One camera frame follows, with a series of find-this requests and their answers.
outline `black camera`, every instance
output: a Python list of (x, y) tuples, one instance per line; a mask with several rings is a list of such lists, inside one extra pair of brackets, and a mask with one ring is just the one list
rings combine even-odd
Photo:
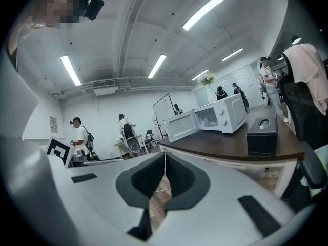
[(94, 21), (103, 6), (103, 0), (90, 0), (82, 17), (86, 17), (87, 19)]

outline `poster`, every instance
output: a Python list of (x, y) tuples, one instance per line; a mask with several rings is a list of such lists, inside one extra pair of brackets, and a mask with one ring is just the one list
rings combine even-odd
[(51, 133), (58, 133), (57, 118), (50, 117), (50, 131)]

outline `black box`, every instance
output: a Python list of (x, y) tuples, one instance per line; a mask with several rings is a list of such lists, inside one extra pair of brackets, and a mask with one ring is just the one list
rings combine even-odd
[(277, 116), (257, 118), (247, 133), (248, 153), (275, 155), (277, 139)]

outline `fluorescent light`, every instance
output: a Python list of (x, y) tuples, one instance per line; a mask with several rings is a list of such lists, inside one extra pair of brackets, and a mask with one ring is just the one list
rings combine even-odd
[(238, 74), (238, 75), (236, 75), (236, 76), (239, 76), (239, 75), (241, 75), (241, 74), (243, 74), (243, 73), (245, 73), (245, 72), (242, 72), (242, 73), (240, 73), (240, 74)]
[(223, 0), (211, 0), (201, 9), (198, 10), (183, 26), (185, 30), (189, 30), (198, 20), (200, 20), (204, 15), (206, 15), (211, 9), (220, 4)]
[(242, 50), (242, 48), (238, 49), (236, 52), (233, 52), (232, 54), (228, 55), (227, 57), (225, 57), (224, 59), (222, 59), (222, 61), (227, 60), (229, 57), (232, 57), (233, 55), (239, 53)]
[(159, 59), (157, 60), (156, 64), (153, 67), (152, 72), (150, 72), (148, 78), (153, 78), (153, 76), (155, 75), (157, 69), (160, 67), (160, 65), (163, 63), (164, 59), (166, 58), (165, 55), (160, 55)]
[(300, 42), (301, 40), (302, 40), (302, 38), (299, 37), (299, 38), (295, 39), (295, 40), (292, 42), (292, 44), (293, 44), (293, 45), (294, 45), (294, 44), (297, 44), (297, 43)]
[(203, 75), (206, 72), (208, 72), (208, 69), (206, 69), (205, 71), (201, 72), (198, 76), (194, 77), (191, 81), (194, 81), (195, 79), (199, 78), (201, 75)]
[(73, 80), (74, 84), (76, 86), (81, 85), (80, 80), (78, 80), (77, 75), (75, 74), (75, 71), (72, 67), (72, 64), (70, 62), (70, 59), (68, 58), (68, 55), (64, 55), (60, 58), (63, 62), (64, 67), (66, 68), (67, 73), (70, 75), (71, 79)]

